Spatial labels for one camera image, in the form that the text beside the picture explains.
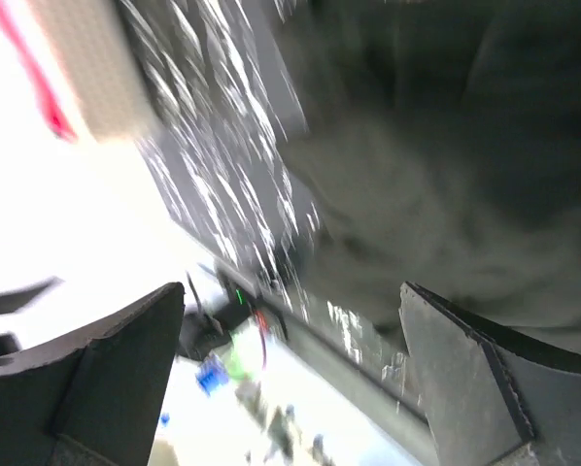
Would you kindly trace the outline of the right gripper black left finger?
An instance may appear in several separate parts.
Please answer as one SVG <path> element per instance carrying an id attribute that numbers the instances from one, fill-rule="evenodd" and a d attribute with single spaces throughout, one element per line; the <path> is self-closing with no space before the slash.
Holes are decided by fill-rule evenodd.
<path id="1" fill-rule="evenodd" d="M 0 356 L 0 465 L 145 465 L 184 311 L 181 283 Z"/>

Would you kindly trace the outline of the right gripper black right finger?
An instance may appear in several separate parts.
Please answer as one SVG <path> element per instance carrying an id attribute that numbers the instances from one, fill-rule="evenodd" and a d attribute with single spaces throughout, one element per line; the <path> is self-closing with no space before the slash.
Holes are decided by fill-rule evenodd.
<path id="1" fill-rule="evenodd" d="M 581 355 L 412 283 L 402 329 L 442 465 L 581 465 Z"/>

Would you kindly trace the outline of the black printed t shirt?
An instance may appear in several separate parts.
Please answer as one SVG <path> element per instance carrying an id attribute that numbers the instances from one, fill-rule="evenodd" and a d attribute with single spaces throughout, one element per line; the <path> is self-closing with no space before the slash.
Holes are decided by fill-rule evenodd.
<path id="1" fill-rule="evenodd" d="M 278 146 L 322 224 L 305 288 L 401 334 L 399 289 L 581 354 L 581 1 L 299 1 Z"/>

